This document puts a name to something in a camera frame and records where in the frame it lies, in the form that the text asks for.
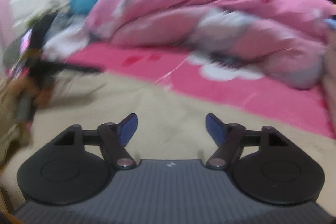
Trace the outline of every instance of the crumpled blanket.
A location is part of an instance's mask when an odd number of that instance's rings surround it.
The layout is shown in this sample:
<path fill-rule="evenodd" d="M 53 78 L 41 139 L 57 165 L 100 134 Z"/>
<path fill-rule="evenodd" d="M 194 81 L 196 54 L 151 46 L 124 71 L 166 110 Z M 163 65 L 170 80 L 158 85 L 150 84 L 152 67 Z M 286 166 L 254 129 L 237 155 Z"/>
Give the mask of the crumpled blanket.
<path fill-rule="evenodd" d="M 287 85 L 311 88 L 322 75 L 327 0 L 99 0 L 86 28 L 113 45 L 182 42 L 258 62 Z"/>

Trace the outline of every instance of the bed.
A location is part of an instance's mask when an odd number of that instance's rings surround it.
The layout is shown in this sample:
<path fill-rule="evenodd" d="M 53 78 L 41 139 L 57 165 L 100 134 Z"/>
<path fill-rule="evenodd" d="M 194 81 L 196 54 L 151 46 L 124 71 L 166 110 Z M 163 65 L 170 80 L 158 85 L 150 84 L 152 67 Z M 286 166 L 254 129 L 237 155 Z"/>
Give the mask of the bed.
<path fill-rule="evenodd" d="M 7 44 L 46 1 L 0 0 Z M 68 62 L 100 65 L 106 72 L 74 80 L 65 95 L 36 114 L 32 144 L 16 153 L 1 175 L 15 208 L 24 202 L 15 180 L 20 164 L 71 124 L 91 129 L 134 112 L 139 128 L 127 147 L 134 158 L 206 160 L 216 147 L 204 128 L 211 112 L 254 130 L 272 125 L 294 141 L 323 167 L 326 181 L 318 202 L 336 215 L 336 149 L 319 87 L 294 90 L 258 70 L 222 68 L 199 52 L 174 48 L 120 49 L 97 42 Z"/>

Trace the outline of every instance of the pink blanket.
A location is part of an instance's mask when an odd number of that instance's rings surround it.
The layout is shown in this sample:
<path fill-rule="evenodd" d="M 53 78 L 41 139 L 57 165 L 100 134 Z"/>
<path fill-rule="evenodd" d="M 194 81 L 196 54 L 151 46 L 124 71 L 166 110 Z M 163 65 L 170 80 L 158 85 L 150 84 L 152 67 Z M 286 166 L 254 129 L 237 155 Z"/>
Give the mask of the pink blanket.
<path fill-rule="evenodd" d="M 310 88 L 322 73 L 327 0 L 99 0 L 89 31 L 114 45 L 182 42 L 257 61 L 264 73 Z"/>

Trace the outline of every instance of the pink comforter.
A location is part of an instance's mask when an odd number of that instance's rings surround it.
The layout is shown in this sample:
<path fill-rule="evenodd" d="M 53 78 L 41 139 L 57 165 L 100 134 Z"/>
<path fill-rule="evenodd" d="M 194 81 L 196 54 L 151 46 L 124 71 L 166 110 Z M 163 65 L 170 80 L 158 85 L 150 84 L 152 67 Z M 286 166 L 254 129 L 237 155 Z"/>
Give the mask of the pink comforter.
<path fill-rule="evenodd" d="M 118 46 L 181 42 L 207 52 L 258 61 L 263 71 L 295 88 L 322 73 L 327 0 L 99 0 L 90 32 Z"/>

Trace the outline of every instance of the white logo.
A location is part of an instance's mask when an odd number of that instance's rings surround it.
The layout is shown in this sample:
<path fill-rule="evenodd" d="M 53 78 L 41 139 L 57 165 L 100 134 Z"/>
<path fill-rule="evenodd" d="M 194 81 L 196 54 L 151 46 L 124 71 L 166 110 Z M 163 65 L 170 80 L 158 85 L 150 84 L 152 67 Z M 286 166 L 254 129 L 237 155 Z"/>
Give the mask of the white logo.
<path fill-rule="evenodd" d="M 176 164 L 173 163 L 173 162 L 167 164 L 168 167 L 174 167 L 175 165 L 176 165 Z"/>

